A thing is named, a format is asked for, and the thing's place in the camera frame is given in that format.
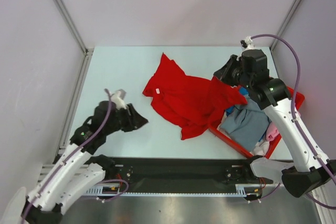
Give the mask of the red t-shirt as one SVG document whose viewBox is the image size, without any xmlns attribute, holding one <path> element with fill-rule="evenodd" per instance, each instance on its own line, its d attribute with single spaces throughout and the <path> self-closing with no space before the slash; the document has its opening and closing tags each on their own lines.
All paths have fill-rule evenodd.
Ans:
<svg viewBox="0 0 336 224">
<path fill-rule="evenodd" d="M 161 117 L 181 128 L 182 140 L 202 135 L 233 105 L 247 104 L 237 88 L 216 77 L 186 75 L 166 54 L 142 93 L 152 99 L 151 106 Z"/>
</svg>

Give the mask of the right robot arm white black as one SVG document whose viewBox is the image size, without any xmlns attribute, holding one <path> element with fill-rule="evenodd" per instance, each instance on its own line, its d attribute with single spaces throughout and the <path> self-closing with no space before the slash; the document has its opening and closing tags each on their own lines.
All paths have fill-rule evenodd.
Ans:
<svg viewBox="0 0 336 224">
<path fill-rule="evenodd" d="M 247 49 L 241 56 L 231 55 L 214 76 L 229 86 L 247 89 L 250 98 L 275 123 L 292 156 L 292 163 L 252 158 L 242 169 L 245 181 L 254 183 L 264 177 L 280 182 L 299 198 L 335 178 L 335 160 L 329 159 L 309 133 L 294 105 L 294 93 L 282 80 L 270 77 L 262 50 Z"/>
</svg>

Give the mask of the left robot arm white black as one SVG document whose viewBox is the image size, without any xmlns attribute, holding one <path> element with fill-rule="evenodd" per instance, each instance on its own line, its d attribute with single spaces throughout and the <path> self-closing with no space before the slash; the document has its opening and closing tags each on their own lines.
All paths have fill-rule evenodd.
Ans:
<svg viewBox="0 0 336 224">
<path fill-rule="evenodd" d="M 131 103 L 101 101 L 93 115 L 75 130 L 50 172 L 27 195 L 21 222 L 60 223 L 69 207 L 96 184 L 114 183 L 114 196 L 124 194 L 129 183 L 118 174 L 114 160 L 94 153 L 108 135 L 132 132 L 147 123 Z"/>
</svg>

